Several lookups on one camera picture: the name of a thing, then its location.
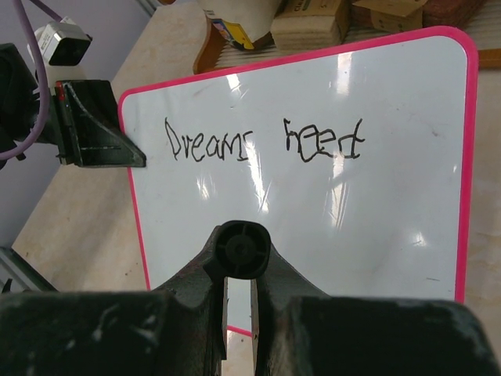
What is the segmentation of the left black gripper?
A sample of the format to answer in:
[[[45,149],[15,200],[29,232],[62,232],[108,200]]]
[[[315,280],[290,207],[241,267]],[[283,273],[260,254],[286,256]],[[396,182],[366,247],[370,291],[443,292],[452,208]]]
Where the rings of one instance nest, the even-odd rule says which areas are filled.
[[[122,132],[113,89],[104,80],[63,80],[52,88],[44,135],[62,165],[144,168],[146,155]]]

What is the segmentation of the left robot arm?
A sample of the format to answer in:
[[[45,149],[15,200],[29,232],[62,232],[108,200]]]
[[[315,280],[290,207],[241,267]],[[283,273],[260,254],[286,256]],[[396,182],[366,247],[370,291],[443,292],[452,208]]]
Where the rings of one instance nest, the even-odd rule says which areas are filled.
[[[1,150],[24,141],[37,120],[38,83],[16,46],[1,46]],[[121,131],[111,84],[104,80],[56,83],[38,143],[57,146],[63,165],[81,168],[146,166],[146,155]]]

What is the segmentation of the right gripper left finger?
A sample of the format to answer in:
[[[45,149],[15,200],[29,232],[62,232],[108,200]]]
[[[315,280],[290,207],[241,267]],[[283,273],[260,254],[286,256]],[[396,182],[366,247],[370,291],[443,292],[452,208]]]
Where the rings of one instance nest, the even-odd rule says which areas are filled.
[[[2,374],[220,374],[225,282],[205,270],[214,241],[152,291],[3,294]]]

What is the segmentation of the white marker pen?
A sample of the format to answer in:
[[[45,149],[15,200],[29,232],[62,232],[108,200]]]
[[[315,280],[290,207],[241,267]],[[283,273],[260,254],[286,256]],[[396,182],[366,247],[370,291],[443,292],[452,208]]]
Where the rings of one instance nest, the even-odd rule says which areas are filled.
[[[209,241],[204,271],[213,282],[226,277],[253,280],[266,271],[271,254],[271,237],[259,223],[243,220],[225,222]]]

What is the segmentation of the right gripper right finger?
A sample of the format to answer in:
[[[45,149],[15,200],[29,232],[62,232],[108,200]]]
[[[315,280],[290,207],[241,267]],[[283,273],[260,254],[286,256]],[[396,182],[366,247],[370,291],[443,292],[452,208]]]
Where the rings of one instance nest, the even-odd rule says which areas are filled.
[[[475,315],[444,300],[330,296],[279,253],[252,262],[257,375],[497,375]]]

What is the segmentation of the pink framed whiteboard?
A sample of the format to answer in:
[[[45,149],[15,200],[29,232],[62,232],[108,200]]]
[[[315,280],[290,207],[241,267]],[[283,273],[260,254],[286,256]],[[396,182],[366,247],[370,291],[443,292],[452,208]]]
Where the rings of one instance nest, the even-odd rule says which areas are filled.
[[[329,295],[463,302],[477,86],[430,27],[125,91],[146,286],[246,220]]]

